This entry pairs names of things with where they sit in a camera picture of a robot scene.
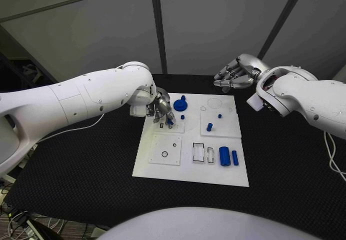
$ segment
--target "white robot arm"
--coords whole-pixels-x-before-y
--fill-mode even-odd
[[[214,78],[225,93],[231,88],[247,88],[257,83],[255,94],[247,101],[255,111],[267,107],[283,117],[297,111],[312,126],[346,139],[343,82],[317,80],[300,67],[270,68],[250,54],[242,54]]]
[[[19,164],[35,143],[55,130],[130,104],[130,115],[175,115],[167,92],[156,87],[147,65],[129,62],[49,86],[0,93],[0,176]],[[13,130],[6,115],[15,121]]]

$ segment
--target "blue object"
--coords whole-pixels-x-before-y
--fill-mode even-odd
[[[227,146],[222,146],[218,151],[219,151],[219,164],[221,166],[227,167],[231,165],[229,148]]]
[[[173,103],[173,108],[176,111],[182,112],[188,108],[188,102],[186,102],[186,96],[183,95],[179,100],[175,101]]]
[[[234,163],[235,166],[240,165],[240,163],[238,163],[238,156],[237,156],[237,151],[235,150],[232,151],[232,163]]]
[[[173,125],[173,124],[175,124],[170,119],[167,119],[167,124],[169,124],[169,125]]]
[[[212,131],[212,127],[214,127],[214,124],[212,124],[212,123],[208,123],[208,127],[206,127],[206,131],[208,131],[208,132]]]

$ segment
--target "black table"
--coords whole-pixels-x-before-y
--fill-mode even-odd
[[[172,93],[222,94],[211,76],[153,77]],[[345,240],[346,182],[329,169],[323,132],[297,112],[284,118],[267,109],[255,112],[247,104],[254,92],[248,88],[228,93],[235,95],[250,187],[131,177],[144,118],[131,117],[124,106],[94,127],[39,144],[6,202],[46,216],[107,226],[163,208],[224,208],[323,239]],[[346,169],[345,140],[336,138],[336,145],[335,159]]]

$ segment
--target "white board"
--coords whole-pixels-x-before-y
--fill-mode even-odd
[[[146,117],[133,176],[248,187],[250,181],[234,96],[180,93],[170,93],[169,95],[172,106],[175,101],[180,99],[182,95],[185,95],[188,109],[183,112],[173,110],[178,128],[160,128],[160,122],[153,124],[154,118]],[[221,130],[221,126],[216,122],[219,121],[219,123],[224,123],[224,132],[237,133],[232,138],[219,135],[205,136],[205,134],[202,136],[202,129],[206,129],[208,127],[202,126],[202,116],[205,115],[215,115],[215,130]],[[175,151],[172,145],[178,138],[180,138],[180,147],[175,147]],[[199,161],[199,163],[193,161],[193,143],[203,144],[203,149],[198,149],[199,155],[201,151],[203,152],[203,161]],[[231,161],[232,150],[237,150],[238,166],[234,165],[234,162],[231,163],[231,166],[221,166],[221,147],[229,148]],[[208,153],[208,148],[212,148],[214,151],[214,163],[209,162],[211,154]],[[180,157],[179,155],[176,156],[176,163],[173,162],[173,159],[166,160],[170,156],[170,151],[175,152],[175,155],[180,152]],[[162,157],[163,152],[167,152],[167,157],[165,158]]]

